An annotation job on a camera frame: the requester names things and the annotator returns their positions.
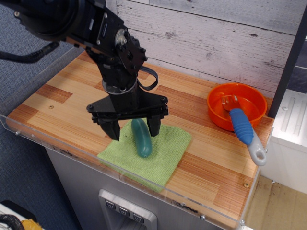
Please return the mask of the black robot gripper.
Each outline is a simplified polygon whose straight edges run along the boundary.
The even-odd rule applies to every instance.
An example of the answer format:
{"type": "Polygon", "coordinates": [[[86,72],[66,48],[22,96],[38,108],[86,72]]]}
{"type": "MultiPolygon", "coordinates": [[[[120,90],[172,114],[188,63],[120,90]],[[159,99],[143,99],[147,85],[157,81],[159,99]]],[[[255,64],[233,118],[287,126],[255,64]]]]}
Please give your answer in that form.
{"type": "Polygon", "coordinates": [[[107,97],[87,106],[93,122],[112,139],[119,141],[119,120],[147,118],[150,135],[160,132],[161,119],[168,115],[168,99],[165,96],[144,91],[136,85],[122,94],[109,94],[107,97]]]}

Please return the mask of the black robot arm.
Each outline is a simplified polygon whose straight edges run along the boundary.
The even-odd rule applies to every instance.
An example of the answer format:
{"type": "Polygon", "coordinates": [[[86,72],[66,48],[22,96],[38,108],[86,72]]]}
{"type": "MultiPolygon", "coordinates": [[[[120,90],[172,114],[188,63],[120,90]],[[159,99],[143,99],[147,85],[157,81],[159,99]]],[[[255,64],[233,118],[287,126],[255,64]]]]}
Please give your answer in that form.
{"type": "Polygon", "coordinates": [[[146,118],[151,136],[159,134],[161,120],[168,115],[167,98],[143,86],[138,72],[152,75],[145,67],[146,51],[131,36],[124,21],[95,0],[3,0],[15,17],[34,36],[48,41],[42,49],[15,55],[2,52],[4,60],[34,63],[56,49],[60,42],[82,47],[102,75],[107,97],[87,106],[93,122],[113,140],[119,140],[119,121],[146,118]]]}

